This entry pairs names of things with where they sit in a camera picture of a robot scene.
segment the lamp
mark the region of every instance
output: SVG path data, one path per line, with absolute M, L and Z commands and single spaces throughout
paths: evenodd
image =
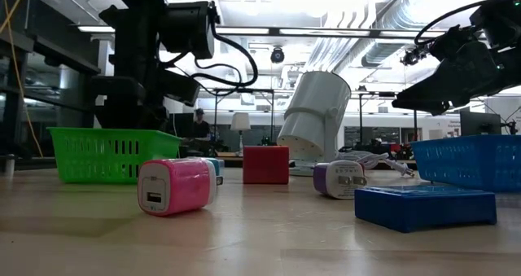
M 236 112 L 231 121 L 231 130 L 239 131 L 239 157 L 243 156 L 243 130 L 250 129 L 250 116 L 244 112 Z
M 348 83 L 331 72 L 302 75 L 277 139 L 290 148 L 291 175 L 313 176 L 316 163 L 335 159 L 336 135 L 350 97 Z

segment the white cable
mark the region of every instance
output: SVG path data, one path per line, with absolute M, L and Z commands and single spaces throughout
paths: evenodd
M 376 165 L 378 165 L 380 160 L 387 159 L 388 157 L 388 153 L 378 155 L 368 151 L 350 151 L 345 153 L 338 152 L 335 159 L 355 161 L 362 164 L 365 169 L 373 169 L 376 167 Z
M 378 155 L 368 151 L 349 151 L 338 152 L 336 154 L 335 160 L 355 161 L 362 164 L 364 168 L 368 170 L 373 169 L 374 167 L 376 167 L 376 165 L 378 165 L 378 162 L 380 160 L 383 160 L 385 164 L 389 165 L 389 167 L 401 173 L 402 176 L 405 176 L 407 174 L 411 177 L 414 177 L 413 170 L 409 169 L 407 164 L 389 160 L 388 157 L 388 153 Z

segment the red cube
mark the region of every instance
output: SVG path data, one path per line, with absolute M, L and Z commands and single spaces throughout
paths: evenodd
M 287 184 L 290 150 L 284 146 L 248 146 L 243 149 L 244 184 Z

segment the window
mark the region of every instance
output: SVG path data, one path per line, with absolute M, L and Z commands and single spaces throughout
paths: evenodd
M 277 142 L 278 134 L 282 129 L 281 125 L 274 125 L 274 142 Z M 252 129 L 243 131 L 244 146 L 259 146 L 262 138 L 271 137 L 271 126 L 252 125 Z M 217 125 L 217 141 L 227 147 L 227 151 L 235 152 L 239 150 L 239 133 L 230 130 L 230 125 Z
M 422 140 L 422 129 L 418 129 L 418 141 Z M 401 129 L 401 142 L 410 143 L 414 141 L 414 128 Z
M 383 143 L 400 143 L 400 128 L 392 127 L 362 127 L 363 143 L 367 144 L 374 138 L 379 138 Z M 356 126 L 344 127 L 344 145 L 355 146 L 360 142 L 360 128 Z
M 83 76 L 58 62 L 36 52 L 28 54 L 25 89 L 72 106 L 84 103 Z
M 54 157 L 55 151 L 48 128 L 81 127 L 83 113 L 29 98 L 25 98 L 24 102 L 34 129 L 34 135 L 40 144 L 44 157 Z M 34 142 L 25 110 L 21 117 L 20 144 L 28 149 L 34 157 L 38 157 L 40 153 Z

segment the table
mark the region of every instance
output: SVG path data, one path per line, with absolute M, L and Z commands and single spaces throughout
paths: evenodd
M 369 171 L 375 184 L 415 184 Z M 497 226 L 401 234 L 357 220 L 353 202 L 309 177 L 244 186 L 225 171 L 216 202 L 158 218 L 135 186 L 64 185 L 55 170 L 0 182 L 2 275 L 520 275 L 521 198 L 498 197 Z

